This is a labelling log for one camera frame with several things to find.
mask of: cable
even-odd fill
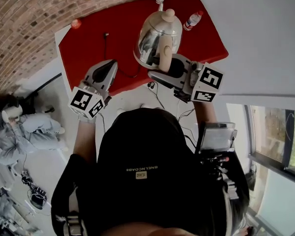
[[[155,87],[155,84],[157,84],[156,93],[152,91],[152,89]],[[148,88],[148,90],[150,90],[152,93],[155,94],[156,99],[158,100],[159,104],[162,106],[163,109],[165,109],[164,105],[163,105],[162,102],[159,100],[158,95],[157,95],[157,94],[158,94],[158,83],[157,83],[156,81],[149,82],[149,83],[147,84],[147,88]]]
[[[105,128],[105,121],[104,121],[104,117],[102,115],[102,113],[98,113],[100,116],[102,116],[103,118],[103,127],[104,127],[104,134],[106,133],[106,128]]]
[[[128,75],[128,74],[126,74],[124,71],[122,71],[119,67],[118,67],[118,70],[124,75],[124,76],[126,76],[126,77],[128,77],[128,78],[135,78],[135,77],[137,77],[138,76],[138,74],[140,73],[140,70],[141,70],[141,66],[140,65],[138,65],[138,71],[137,71],[137,73],[135,74],[135,75]]]
[[[105,42],[105,45],[104,45],[104,60],[106,60],[106,52],[107,52],[107,36],[109,35],[109,33],[104,33],[104,42]],[[129,75],[129,74],[127,74],[127,73],[125,73],[124,71],[122,71],[119,67],[118,67],[118,70],[124,75],[124,76],[126,76],[126,77],[128,77],[128,78],[135,78],[135,77],[137,77],[138,75],[139,75],[139,73],[140,73],[140,70],[141,70],[141,66],[140,65],[138,65],[138,71],[137,71],[137,73],[135,74],[135,75]]]
[[[189,141],[192,143],[193,147],[195,147],[195,148],[196,148],[195,144],[192,142],[192,140],[190,139],[190,137],[189,137],[189,136],[187,136],[187,135],[184,135],[184,137],[185,137],[185,138],[188,138],[188,139],[189,139]]]
[[[23,171],[25,170],[25,162],[26,162],[26,159],[27,159],[28,155],[27,153],[25,154],[25,160],[24,160],[24,163],[23,163]]]
[[[30,209],[30,208],[28,208],[27,206],[25,206],[25,205],[23,205],[23,204],[21,204],[19,201],[17,201],[16,200],[16,198],[15,197],[13,197],[10,193],[8,194],[10,197],[12,197],[13,198],[13,202],[14,203],[16,203],[17,205],[19,205],[19,206],[23,206],[23,207],[25,207],[27,210],[29,210],[30,212],[32,212],[32,210]],[[35,211],[37,214],[42,214],[42,215],[44,215],[44,216],[47,216],[47,217],[49,217],[49,216],[51,216],[51,213],[49,214],[49,215],[47,215],[47,214],[44,214],[44,213],[41,213],[41,212],[37,212],[37,211]]]
[[[195,109],[188,110],[189,113],[186,114],[186,115],[184,115],[184,113],[186,113],[186,112],[188,112],[188,111],[183,112],[183,113],[179,116],[178,121],[180,121],[183,117],[187,117],[187,116],[189,116],[194,110],[195,110]]]
[[[179,102],[180,102],[180,99],[179,99],[179,101],[178,101],[178,103],[177,103],[176,119],[177,119],[177,117],[178,117]]]
[[[292,115],[293,118],[295,118],[295,116],[293,115],[293,113],[289,113],[289,115],[287,116],[286,121],[285,121],[285,127],[284,127],[284,129],[285,129],[285,134],[286,134],[287,138],[291,141],[291,139],[290,139],[290,137],[289,137],[289,135],[287,133],[287,130],[286,130],[287,121],[289,120],[290,115]]]
[[[195,110],[195,109],[191,109],[191,110],[187,110],[187,111],[183,112],[183,113],[179,116],[179,118],[178,118],[178,123],[181,121],[181,119],[182,119],[183,117],[189,116],[194,110]],[[195,142],[197,142],[197,140],[195,139],[195,137],[194,137],[193,132],[192,132],[191,129],[186,128],[186,127],[182,126],[181,124],[180,124],[180,126],[181,126],[182,128],[184,128],[184,129],[186,129],[186,130],[189,130],[190,133],[191,133],[191,135],[192,135],[193,140],[194,140]]]

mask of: small red object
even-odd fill
[[[77,29],[81,26],[82,22],[80,19],[75,19],[71,22],[71,28]]]

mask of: red tablecloth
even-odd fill
[[[209,63],[228,56],[200,0],[165,0],[164,10],[168,8],[175,11],[182,24],[194,12],[204,12],[191,31],[183,30],[178,53],[190,60]],[[59,49],[71,89],[79,85],[91,66],[104,60],[105,32],[109,33],[106,59],[116,59],[122,71],[135,75],[138,63],[133,57],[133,46],[143,22],[157,9],[155,0],[136,0],[93,13],[81,19],[80,28],[70,29]],[[116,95],[149,81],[148,70],[143,67],[136,78],[128,78],[118,71],[109,92]]]

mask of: electric kettle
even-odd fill
[[[156,11],[145,20],[133,54],[137,62],[148,69],[168,72],[172,54],[177,53],[182,24],[172,9]]]

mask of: black and white marker cube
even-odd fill
[[[68,106],[77,115],[93,119],[104,108],[105,103],[102,96],[74,87]]]
[[[223,75],[214,66],[205,63],[193,88],[191,100],[212,102],[215,95],[219,92]]]

